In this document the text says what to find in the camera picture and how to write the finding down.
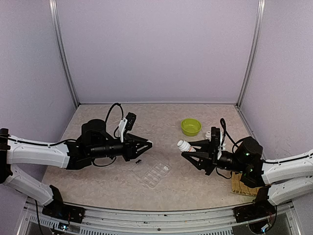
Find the small white pill bottle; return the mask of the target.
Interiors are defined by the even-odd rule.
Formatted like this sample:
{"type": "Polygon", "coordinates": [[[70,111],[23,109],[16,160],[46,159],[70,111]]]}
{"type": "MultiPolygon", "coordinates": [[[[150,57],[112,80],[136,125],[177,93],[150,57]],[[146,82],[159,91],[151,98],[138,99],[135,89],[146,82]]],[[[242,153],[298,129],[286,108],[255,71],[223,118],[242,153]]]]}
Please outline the small white pill bottle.
{"type": "Polygon", "coordinates": [[[207,132],[205,133],[205,137],[206,137],[207,139],[210,139],[210,138],[211,138],[211,132],[210,132],[210,131],[207,131],[207,132]]]}

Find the large white pill bottle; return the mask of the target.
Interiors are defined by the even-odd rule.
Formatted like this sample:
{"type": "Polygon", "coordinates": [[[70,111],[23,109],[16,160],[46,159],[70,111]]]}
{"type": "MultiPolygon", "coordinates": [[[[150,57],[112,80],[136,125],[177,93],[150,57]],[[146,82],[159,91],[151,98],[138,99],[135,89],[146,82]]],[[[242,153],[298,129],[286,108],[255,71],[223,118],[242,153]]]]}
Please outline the large white pill bottle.
{"type": "Polygon", "coordinates": [[[181,152],[196,152],[196,149],[185,140],[179,140],[177,143],[177,147],[181,152]]]}

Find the clear plastic pill organizer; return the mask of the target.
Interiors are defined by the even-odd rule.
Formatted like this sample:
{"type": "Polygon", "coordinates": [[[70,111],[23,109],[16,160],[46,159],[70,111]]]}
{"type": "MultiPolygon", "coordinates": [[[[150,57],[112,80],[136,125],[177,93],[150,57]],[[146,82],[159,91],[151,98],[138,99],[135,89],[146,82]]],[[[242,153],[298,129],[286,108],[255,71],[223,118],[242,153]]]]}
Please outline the clear plastic pill organizer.
{"type": "Polygon", "coordinates": [[[161,161],[154,164],[140,162],[131,169],[132,173],[150,188],[155,188],[170,170],[170,166],[161,161]]]}

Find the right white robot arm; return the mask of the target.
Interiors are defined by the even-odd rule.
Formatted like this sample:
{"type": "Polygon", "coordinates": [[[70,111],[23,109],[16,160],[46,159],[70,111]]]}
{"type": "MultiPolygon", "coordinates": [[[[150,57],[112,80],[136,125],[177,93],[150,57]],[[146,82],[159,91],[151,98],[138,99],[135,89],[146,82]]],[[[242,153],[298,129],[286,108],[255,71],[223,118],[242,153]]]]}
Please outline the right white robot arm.
{"type": "Polygon", "coordinates": [[[177,143],[181,155],[198,170],[210,175],[222,169],[241,175],[249,188],[259,188],[257,201],[250,206],[254,217],[269,210],[269,203],[279,205],[313,191],[313,152],[280,160],[263,160],[262,146],[253,138],[238,141],[235,152],[228,152],[216,137],[202,141],[177,143]]]}

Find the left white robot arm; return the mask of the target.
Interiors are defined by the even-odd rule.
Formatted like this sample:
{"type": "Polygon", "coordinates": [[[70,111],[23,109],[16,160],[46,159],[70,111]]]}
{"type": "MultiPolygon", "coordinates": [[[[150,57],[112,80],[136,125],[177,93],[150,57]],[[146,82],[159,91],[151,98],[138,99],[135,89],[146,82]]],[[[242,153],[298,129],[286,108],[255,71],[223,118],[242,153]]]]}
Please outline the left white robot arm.
{"type": "Polygon", "coordinates": [[[68,206],[63,203],[59,190],[34,179],[18,164],[47,165],[66,170],[80,170],[93,165],[96,159],[121,156],[125,161],[134,160],[153,147],[145,138],[129,134],[133,123],[123,119],[122,133],[118,138],[106,131],[106,123],[92,119],[82,125],[81,136],[76,140],[59,143],[30,142],[11,136],[8,129],[0,130],[0,182],[33,198],[49,208],[57,217],[68,214],[68,206]]]}

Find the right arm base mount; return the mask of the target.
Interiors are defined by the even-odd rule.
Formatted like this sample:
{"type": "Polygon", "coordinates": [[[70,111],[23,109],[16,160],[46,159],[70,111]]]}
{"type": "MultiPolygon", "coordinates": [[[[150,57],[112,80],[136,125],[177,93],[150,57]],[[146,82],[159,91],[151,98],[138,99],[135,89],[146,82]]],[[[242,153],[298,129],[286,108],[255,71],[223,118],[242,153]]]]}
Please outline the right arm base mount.
{"type": "Polygon", "coordinates": [[[236,222],[241,223],[274,215],[277,212],[277,208],[268,200],[256,200],[252,204],[234,207],[233,212],[236,222]]]}

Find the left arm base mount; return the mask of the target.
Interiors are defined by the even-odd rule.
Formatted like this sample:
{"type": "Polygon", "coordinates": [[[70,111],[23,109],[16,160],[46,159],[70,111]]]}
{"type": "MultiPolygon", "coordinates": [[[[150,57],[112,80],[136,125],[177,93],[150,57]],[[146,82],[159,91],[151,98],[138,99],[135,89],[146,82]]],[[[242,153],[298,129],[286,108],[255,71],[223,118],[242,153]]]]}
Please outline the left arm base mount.
{"type": "Polygon", "coordinates": [[[65,204],[59,190],[53,185],[49,187],[52,190],[52,202],[44,206],[42,214],[81,224],[85,215],[85,209],[83,207],[65,204]]]}

